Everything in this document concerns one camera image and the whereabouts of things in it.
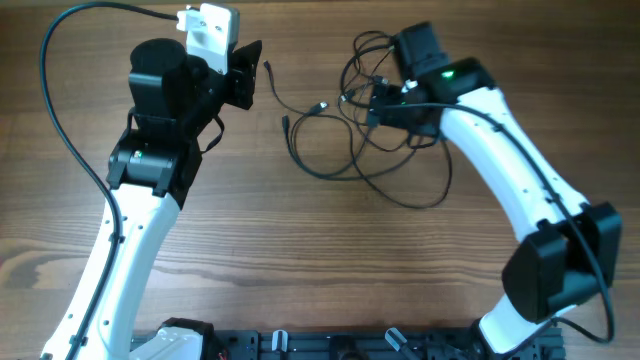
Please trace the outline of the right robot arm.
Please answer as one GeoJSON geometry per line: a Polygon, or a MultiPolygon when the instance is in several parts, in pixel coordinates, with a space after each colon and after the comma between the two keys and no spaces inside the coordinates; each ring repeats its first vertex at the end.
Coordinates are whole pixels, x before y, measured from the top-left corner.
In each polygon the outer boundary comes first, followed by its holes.
{"type": "Polygon", "coordinates": [[[475,323],[471,352],[506,359],[539,347],[546,331],[595,296],[611,313],[622,235],[615,208],[574,190],[518,125],[483,65],[451,61],[429,23],[403,29],[388,46],[402,84],[375,82],[369,124],[455,144],[497,198],[518,243],[502,270],[503,296],[475,323]]]}

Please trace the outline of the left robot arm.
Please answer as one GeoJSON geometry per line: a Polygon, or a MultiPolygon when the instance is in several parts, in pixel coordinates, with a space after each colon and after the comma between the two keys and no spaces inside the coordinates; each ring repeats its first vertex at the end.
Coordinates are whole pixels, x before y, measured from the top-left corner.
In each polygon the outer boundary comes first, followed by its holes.
{"type": "Polygon", "coordinates": [[[232,49],[219,73],[179,42],[143,42],[130,55],[134,105],[108,161],[102,223],[44,359],[217,359],[212,324],[171,318],[138,348],[134,322],[159,249],[202,162],[198,137],[229,104],[253,103],[261,41],[232,49]]]}

